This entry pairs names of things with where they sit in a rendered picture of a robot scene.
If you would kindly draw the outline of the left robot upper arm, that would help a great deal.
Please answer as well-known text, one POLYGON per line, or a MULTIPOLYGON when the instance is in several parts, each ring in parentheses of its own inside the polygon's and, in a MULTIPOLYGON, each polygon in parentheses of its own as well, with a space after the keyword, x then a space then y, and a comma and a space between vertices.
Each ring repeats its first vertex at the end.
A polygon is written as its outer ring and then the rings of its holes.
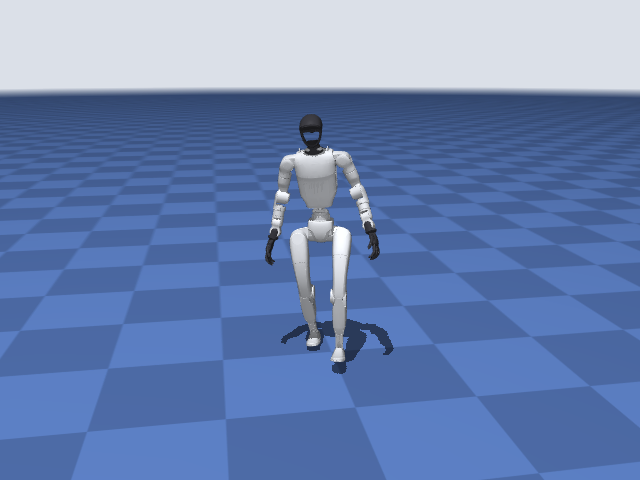
POLYGON ((354 200, 362 198, 363 195, 360 189, 362 184, 350 154, 345 151, 333 151, 333 156, 336 165, 343 168, 342 171, 351 185, 351 189, 349 189, 351 197, 354 200))

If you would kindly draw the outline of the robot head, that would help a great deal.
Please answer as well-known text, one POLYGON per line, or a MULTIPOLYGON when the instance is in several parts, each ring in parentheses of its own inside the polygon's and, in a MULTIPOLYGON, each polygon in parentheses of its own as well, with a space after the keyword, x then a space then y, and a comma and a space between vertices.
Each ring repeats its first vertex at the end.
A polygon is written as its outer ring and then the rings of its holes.
POLYGON ((304 116, 300 121, 299 131, 300 131, 300 135, 303 142, 305 143, 306 146, 308 146, 307 148, 310 150, 310 151, 304 151, 306 154, 317 155, 323 151, 323 149, 320 151, 317 150, 319 147, 321 147, 319 145, 319 142, 321 140, 321 135, 322 135, 322 121, 319 116, 315 114, 308 114, 304 116), (310 132, 310 133, 319 132, 318 140, 306 141, 303 135, 303 133, 306 133, 306 132, 310 132))

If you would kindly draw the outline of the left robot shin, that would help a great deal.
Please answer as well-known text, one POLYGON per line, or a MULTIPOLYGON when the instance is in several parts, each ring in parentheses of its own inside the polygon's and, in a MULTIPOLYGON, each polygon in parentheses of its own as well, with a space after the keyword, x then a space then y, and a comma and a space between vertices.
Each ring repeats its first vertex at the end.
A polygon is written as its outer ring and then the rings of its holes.
POLYGON ((344 297, 336 298, 332 307, 332 322, 335 332, 336 348, 339 346, 343 349, 343 334, 347 320, 347 289, 344 297))

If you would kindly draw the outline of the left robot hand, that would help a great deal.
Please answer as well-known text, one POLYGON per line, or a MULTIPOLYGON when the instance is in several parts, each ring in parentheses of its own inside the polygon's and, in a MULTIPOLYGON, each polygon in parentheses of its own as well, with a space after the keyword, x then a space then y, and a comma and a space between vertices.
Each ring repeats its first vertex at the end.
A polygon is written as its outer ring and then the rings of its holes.
POLYGON ((364 223, 364 227, 365 227, 366 234, 368 234, 369 238, 370 238, 370 243, 368 245, 368 249, 370 249, 371 246, 373 247, 373 252, 368 258, 370 258, 370 260, 373 260, 373 259, 376 259, 378 257, 378 255, 380 254, 380 250, 379 250, 379 246, 378 246, 379 242, 378 242, 377 235, 375 233, 377 230, 376 230, 376 228, 372 228, 371 223, 369 221, 366 221, 364 223))

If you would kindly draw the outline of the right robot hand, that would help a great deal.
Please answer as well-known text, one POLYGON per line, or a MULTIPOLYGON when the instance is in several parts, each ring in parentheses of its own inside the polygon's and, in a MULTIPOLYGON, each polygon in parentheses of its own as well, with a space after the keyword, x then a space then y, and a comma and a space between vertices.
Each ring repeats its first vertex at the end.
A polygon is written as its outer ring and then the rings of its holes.
POLYGON ((277 234, 278 234, 278 230, 276 228, 274 228, 274 229, 271 230, 270 235, 268 235, 269 240, 268 240, 268 243, 267 243, 267 246, 266 246, 265 260, 270 265, 273 265, 274 264, 273 262, 275 262, 271 257, 271 251, 273 249, 275 240, 278 240, 277 234))

